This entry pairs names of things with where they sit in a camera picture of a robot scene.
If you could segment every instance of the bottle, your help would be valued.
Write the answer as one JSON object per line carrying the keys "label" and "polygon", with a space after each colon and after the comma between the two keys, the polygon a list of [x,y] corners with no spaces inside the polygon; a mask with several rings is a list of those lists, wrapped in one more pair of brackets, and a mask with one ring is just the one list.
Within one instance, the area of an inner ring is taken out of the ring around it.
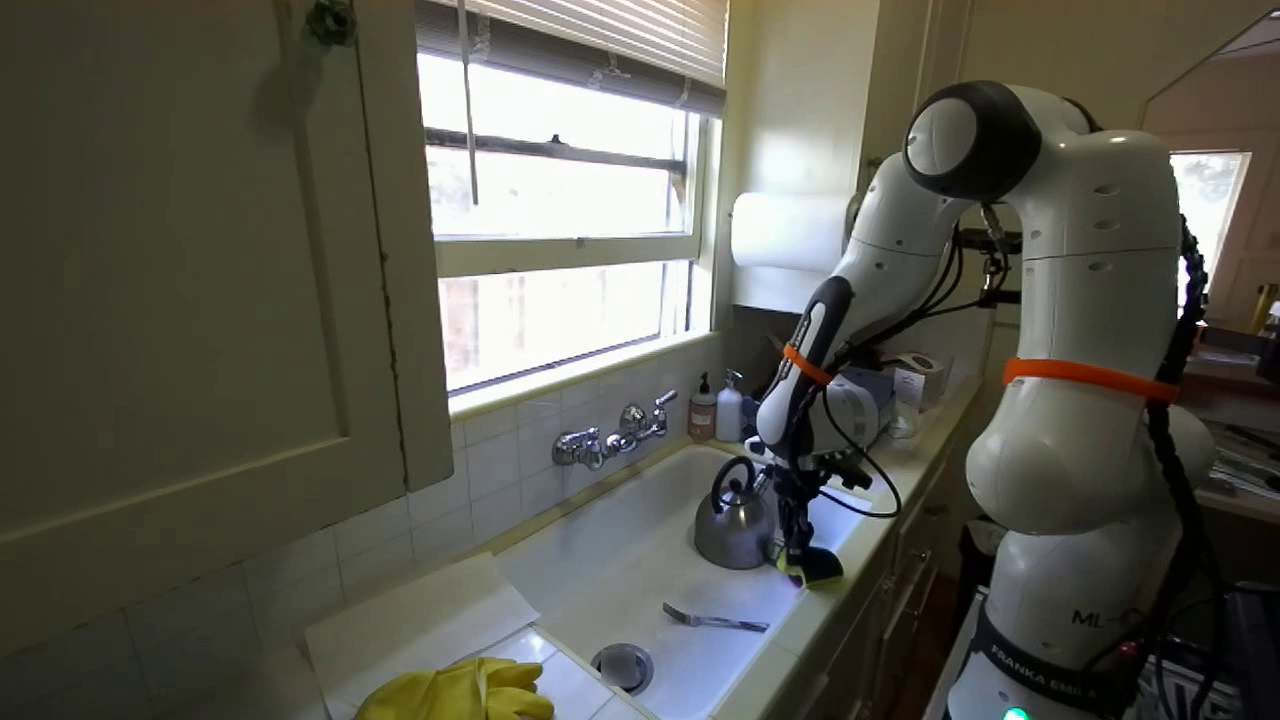
{"label": "bottle", "polygon": [[724,443],[746,439],[746,393],[738,386],[740,379],[740,372],[727,372],[724,386],[717,393],[717,439]]}
{"label": "bottle", "polygon": [[707,443],[717,439],[717,397],[707,372],[700,375],[698,393],[689,397],[689,439]]}

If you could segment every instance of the window sill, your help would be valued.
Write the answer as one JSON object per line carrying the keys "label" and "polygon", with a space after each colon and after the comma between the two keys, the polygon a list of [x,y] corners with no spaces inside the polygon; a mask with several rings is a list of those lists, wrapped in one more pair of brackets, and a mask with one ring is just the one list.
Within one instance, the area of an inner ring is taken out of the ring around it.
{"label": "window sill", "polygon": [[657,339],[657,342],[644,342],[644,346],[622,346],[622,350],[590,357],[590,361],[578,361],[578,363],[563,363],[563,368],[550,368],[550,372],[536,372],[536,375],[522,375],[522,379],[506,379],[506,382],[494,382],[494,386],[453,393],[447,397],[447,417],[460,421],[470,410],[514,402],[514,399],[525,399],[525,397],[536,397],[536,393],[552,393],[552,386],[563,386],[563,382],[578,382],[578,379],[590,379],[590,375],[599,375],[599,372],[649,361],[649,357],[692,346],[692,342],[704,342],[704,339],[717,339],[717,334],[711,332],[689,332],[689,334],[678,334],[678,339]]}

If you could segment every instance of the orange band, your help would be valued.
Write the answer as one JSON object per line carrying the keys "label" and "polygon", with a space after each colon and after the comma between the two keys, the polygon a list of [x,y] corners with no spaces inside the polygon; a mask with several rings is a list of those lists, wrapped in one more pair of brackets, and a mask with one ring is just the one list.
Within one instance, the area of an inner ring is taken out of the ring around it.
{"label": "orange band", "polygon": [[799,368],[799,375],[807,375],[814,382],[834,382],[834,375],[827,375],[824,368],[807,363],[807,357],[799,357],[797,342],[786,342],[786,361],[788,361],[791,368]]}
{"label": "orange band", "polygon": [[1109,372],[1109,368],[1092,368],[1092,363],[1067,363],[1067,361],[1019,361],[1016,357],[1003,363],[1003,382],[1013,382],[1019,375],[1097,382],[1097,386],[1111,386],[1111,393],[1128,393],[1128,397],[1144,397],[1144,399],[1163,399],[1163,402],[1177,397],[1177,382],[1157,382],[1157,379],[1142,379],[1142,375],[1123,375],[1123,372]]}

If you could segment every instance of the drain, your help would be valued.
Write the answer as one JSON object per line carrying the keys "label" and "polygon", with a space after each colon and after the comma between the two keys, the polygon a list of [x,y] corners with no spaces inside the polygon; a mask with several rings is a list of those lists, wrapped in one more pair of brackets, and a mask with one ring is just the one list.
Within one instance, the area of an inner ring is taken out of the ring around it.
{"label": "drain", "polygon": [[638,642],[609,642],[594,657],[594,663],[629,697],[644,691],[651,678],[651,657]]}

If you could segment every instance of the window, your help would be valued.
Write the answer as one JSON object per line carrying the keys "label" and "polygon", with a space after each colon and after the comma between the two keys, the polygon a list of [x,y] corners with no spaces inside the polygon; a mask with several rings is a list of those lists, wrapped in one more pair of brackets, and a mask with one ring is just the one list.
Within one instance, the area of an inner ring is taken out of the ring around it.
{"label": "window", "polygon": [[[686,334],[700,312],[724,0],[581,7],[420,0],[447,393]],[[682,7],[711,41],[609,25]]]}
{"label": "window", "polygon": [[1236,216],[1250,151],[1171,151],[1177,204],[1200,239],[1207,286]]}

